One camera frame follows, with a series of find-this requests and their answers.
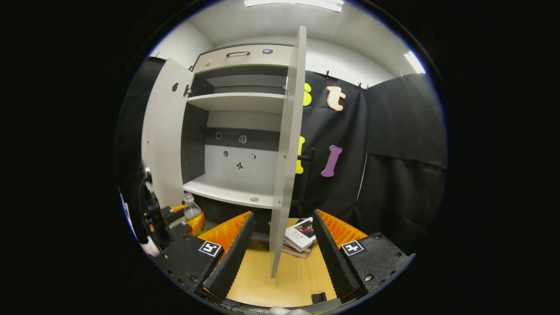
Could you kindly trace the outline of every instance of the ceiling light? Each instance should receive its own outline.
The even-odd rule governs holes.
[[[420,64],[420,61],[416,58],[416,56],[412,52],[408,52],[404,54],[404,57],[408,60],[410,65],[414,68],[416,73],[426,73],[424,68]]]
[[[246,7],[260,6],[261,4],[305,4],[308,6],[320,7],[340,13],[342,11],[342,0],[244,0]]]

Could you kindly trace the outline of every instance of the bottle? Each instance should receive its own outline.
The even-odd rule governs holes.
[[[196,202],[194,202],[193,194],[190,192],[185,192],[183,203],[186,206],[184,213],[187,221],[202,213],[200,207],[196,204]]]

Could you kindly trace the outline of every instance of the open cabinet door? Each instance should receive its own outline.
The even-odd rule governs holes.
[[[183,200],[181,129],[186,86],[194,74],[169,58],[153,84],[142,126],[142,159],[150,168],[153,191],[160,207],[179,206]]]
[[[300,26],[288,66],[274,183],[274,206],[270,221],[271,278],[276,277],[276,271],[278,270],[286,223],[292,202],[293,181],[296,176],[297,149],[299,147],[301,115],[304,104],[306,38],[307,28]]]

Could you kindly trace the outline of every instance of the cabinet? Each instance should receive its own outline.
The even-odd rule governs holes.
[[[295,179],[305,50],[306,29],[300,27],[293,46],[245,44],[215,49],[199,56],[192,73],[181,66],[180,75],[168,71],[168,63],[175,68],[178,65],[168,59],[157,79],[169,76],[165,86],[156,86],[156,81],[152,89],[154,101],[160,102],[155,108],[167,110],[175,106],[170,101],[182,105],[166,113],[165,120],[157,114],[148,117],[154,110],[147,110],[144,118],[144,126],[152,126],[148,134],[155,132],[166,142],[165,147],[153,148],[153,140],[144,142],[143,130],[143,157],[145,145],[147,164],[155,165],[154,186],[158,178],[158,182],[165,183],[164,189],[176,191],[168,192],[169,197],[166,195],[163,203],[160,200],[161,206],[174,205],[177,202],[169,203],[171,199],[180,201],[185,190],[214,200],[272,210],[271,277],[275,277],[278,268]],[[184,71],[194,75],[189,86],[184,84],[189,80],[181,79],[176,91],[171,91],[175,78],[189,76]],[[159,93],[160,89],[167,96]]]

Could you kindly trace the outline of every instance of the stack of books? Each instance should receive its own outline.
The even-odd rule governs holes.
[[[313,218],[299,219],[295,225],[286,229],[282,252],[307,258],[314,243]]]

